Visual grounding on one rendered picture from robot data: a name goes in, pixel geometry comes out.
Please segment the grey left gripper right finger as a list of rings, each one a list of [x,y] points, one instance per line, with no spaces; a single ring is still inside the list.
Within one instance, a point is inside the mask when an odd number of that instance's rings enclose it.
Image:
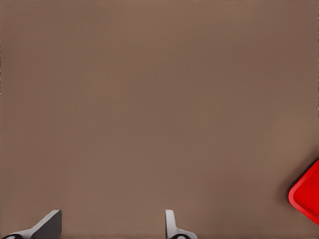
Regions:
[[[165,210],[165,239],[198,239],[193,232],[180,229],[176,225],[173,210]]]

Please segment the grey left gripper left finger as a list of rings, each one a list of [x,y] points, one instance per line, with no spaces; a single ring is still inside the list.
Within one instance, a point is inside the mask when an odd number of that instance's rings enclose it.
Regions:
[[[53,210],[35,226],[11,233],[1,239],[60,239],[62,233],[62,211]]]

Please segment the red plastic tray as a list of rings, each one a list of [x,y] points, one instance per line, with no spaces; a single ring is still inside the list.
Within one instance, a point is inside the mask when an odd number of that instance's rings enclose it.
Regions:
[[[319,226],[319,158],[291,187],[288,200],[296,210]]]

